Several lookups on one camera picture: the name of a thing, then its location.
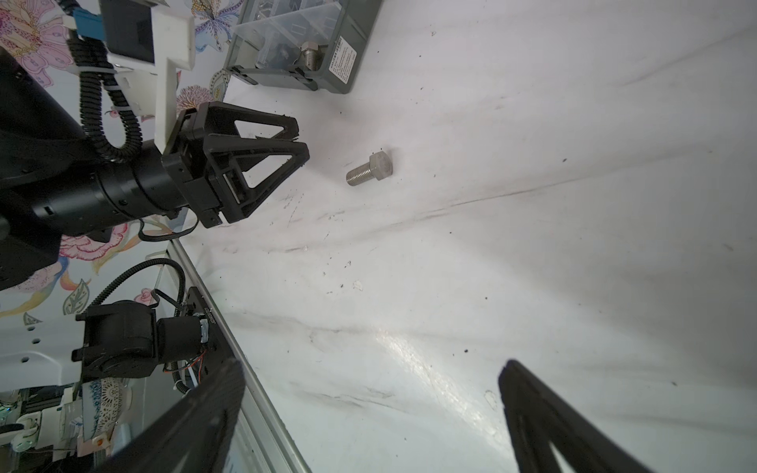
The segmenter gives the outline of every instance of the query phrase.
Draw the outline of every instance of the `hex bolt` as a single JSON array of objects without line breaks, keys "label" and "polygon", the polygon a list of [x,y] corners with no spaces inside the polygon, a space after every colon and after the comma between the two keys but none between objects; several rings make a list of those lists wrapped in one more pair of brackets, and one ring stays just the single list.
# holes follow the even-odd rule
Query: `hex bolt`
[{"label": "hex bolt", "polygon": [[300,48],[302,54],[305,56],[305,67],[308,70],[316,69],[316,56],[318,55],[318,43],[314,41],[306,41],[302,43]]},{"label": "hex bolt", "polygon": [[384,151],[379,151],[376,154],[372,154],[367,163],[347,173],[347,184],[363,184],[365,181],[373,178],[380,181],[385,177],[391,176],[392,172],[391,159],[389,159],[389,156]]}]

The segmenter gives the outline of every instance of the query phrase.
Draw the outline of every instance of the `plastic storage box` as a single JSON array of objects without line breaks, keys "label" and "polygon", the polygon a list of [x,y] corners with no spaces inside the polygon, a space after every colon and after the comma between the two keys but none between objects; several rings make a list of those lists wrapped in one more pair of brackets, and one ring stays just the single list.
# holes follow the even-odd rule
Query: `plastic storage box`
[{"label": "plastic storage box", "polygon": [[[250,84],[346,94],[380,5],[381,0],[248,0],[225,68]],[[315,70],[305,67],[306,42],[319,46]]]}]

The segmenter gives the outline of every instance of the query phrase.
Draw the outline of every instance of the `white marble table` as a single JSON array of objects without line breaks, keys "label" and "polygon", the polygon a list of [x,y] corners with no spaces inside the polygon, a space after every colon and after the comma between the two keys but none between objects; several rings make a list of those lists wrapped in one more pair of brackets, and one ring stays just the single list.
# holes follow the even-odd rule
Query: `white marble table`
[{"label": "white marble table", "polygon": [[349,95],[232,81],[311,159],[183,241],[314,471],[515,471],[509,358],[657,471],[754,471],[756,23],[386,0]]}]

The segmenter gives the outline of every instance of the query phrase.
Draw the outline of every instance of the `silver screw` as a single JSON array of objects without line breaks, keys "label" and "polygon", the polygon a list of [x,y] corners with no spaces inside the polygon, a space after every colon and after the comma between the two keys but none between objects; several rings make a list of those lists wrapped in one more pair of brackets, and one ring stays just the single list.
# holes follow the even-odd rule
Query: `silver screw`
[{"label": "silver screw", "polygon": [[315,70],[316,56],[318,55],[318,43],[314,41],[306,41],[302,43],[302,48],[300,48],[300,50],[305,56],[305,67],[309,70]]},{"label": "silver screw", "polygon": [[373,178],[380,181],[385,177],[391,176],[393,171],[389,156],[384,151],[379,151],[376,154],[372,154],[367,163],[347,173],[347,184],[363,184],[365,181]]}]

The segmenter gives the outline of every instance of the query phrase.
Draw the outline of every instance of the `threaded shaft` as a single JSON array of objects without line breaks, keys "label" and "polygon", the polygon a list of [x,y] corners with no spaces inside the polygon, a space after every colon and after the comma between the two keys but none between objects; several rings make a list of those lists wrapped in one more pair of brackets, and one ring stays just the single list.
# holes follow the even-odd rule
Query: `threaded shaft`
[{"label": "threaded shaft", "polygon": [[373,174],[371,174],[371,163],[365,163],[347,173],[347,184],[349,185],[363,184],[365,181],[371,179],[373,179]]},{"label": "threaded shaft", "polygon": [[307,49],[305,52],[305,67],[308,70],[316,69],[316,52],[313,49]]}]

